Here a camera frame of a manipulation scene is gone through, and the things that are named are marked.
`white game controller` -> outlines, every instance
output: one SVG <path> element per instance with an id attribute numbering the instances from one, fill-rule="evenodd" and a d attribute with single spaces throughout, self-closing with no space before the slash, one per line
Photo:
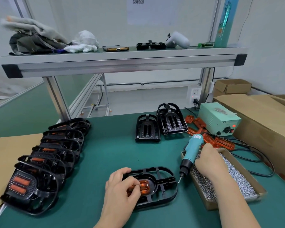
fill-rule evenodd
<path id="1" fill-rule="evenodd" d="M 168 39 L 165 44 L 168 48 L 174 48 L 176 45 L 179 45 L 183 49 L 187 49 L 190 46 L 188 38 L 177 31 L 174 31 L 172 34 L 168 34 Z"/>

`electric screwdriver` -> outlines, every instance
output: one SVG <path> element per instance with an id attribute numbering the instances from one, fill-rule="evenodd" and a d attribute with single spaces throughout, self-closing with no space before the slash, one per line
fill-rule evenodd
<path id="1" fill-rule="evenodd" d="M 201 134 L 194 134 L 192 138 L 190 138 L 189 143 L 185 148 L 186 150 L 185 157 L 181 161 L 179 182 L 189 173 L 203 143 L 204 139 Z"/>

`gray floor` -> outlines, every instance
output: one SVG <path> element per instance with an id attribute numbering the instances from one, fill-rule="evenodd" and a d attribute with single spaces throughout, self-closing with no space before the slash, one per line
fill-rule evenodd
<path id="1" fill-rule="evenodd" d="M 187 107 L 187 89 L 187 87 L 175 87 L 109 92 L 110 115 L 156 111 L 158 106 L 165 102 L 175 103 L 180 108 Z M 98 93 L 93 93 L 87 101 L 86 106 L 96 103 L 97 99 Z M 107 101 L 104 94 L 100 105 L 106 103 Z M 98 110 L 94 109 L 91 117 L 104 116 L 105 112 L 106 108 L 99 108 Z M 82 117 L 87 117 L 89 109 L 84 109 L 83 113 Z"/>

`power supply box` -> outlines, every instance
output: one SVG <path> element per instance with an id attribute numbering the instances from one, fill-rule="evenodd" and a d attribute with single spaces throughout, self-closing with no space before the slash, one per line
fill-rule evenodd
<path id="1" fill-rule="evenodd" d="M 202 103 L 198 117 L 206 123 L 206 129 L 218 136 L 232 135 L 241 118 L 218 102 Z"/>

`hand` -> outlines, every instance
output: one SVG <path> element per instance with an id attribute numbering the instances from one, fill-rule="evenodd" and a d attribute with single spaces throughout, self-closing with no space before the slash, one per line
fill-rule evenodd
<path id="1" fill-rule="evenodd" d="M 194 164 L 211 182 L 223 176 L 230 176 L 224 159 L 209 143 L 204 145 L 200 158 L 197 158 Z"/>
<path id="2" fill-rule="evenodd" d="M 122 181 L 122 175 L 130 168 L 122 168 L 110 175 L 105 184 L 105 200 L 99 222 L 95 228 L 122 228 L 129 220 L 140 197 L 140 182 L 134 177 Z M 128 197 L 127 189 L 135 185 Z"/>

